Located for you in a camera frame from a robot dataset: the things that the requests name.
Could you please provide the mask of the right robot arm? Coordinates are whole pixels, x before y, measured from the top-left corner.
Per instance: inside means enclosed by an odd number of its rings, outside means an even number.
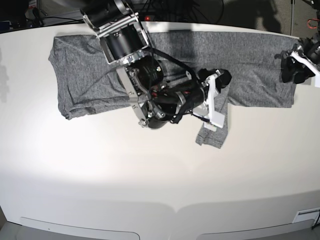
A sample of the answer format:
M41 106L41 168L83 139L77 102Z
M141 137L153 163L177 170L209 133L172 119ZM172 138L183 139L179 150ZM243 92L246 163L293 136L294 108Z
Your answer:
M135 26L139 14L123 0L82 0L79 9L98 38L106 61L117 64L116 73L142 127L160 129L167 123L179 123L185 115L200 119L212 131L224 126L225 115L215 109L215 98L230 83L229 71L195 72L154 48L144 27ZM156 56L181 67L186 80L169 86Z

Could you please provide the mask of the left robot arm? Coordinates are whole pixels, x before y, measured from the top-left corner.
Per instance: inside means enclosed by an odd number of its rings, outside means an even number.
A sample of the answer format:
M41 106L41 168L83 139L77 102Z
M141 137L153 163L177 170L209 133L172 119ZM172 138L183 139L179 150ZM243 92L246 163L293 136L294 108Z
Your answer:
M314 86L320 86L320 2L307 0L316 11L315 18L307 20L307 27L317 32L311 38L299 38L291 49L283 50L274 56L281 59L281 82L303 84L314 78Z

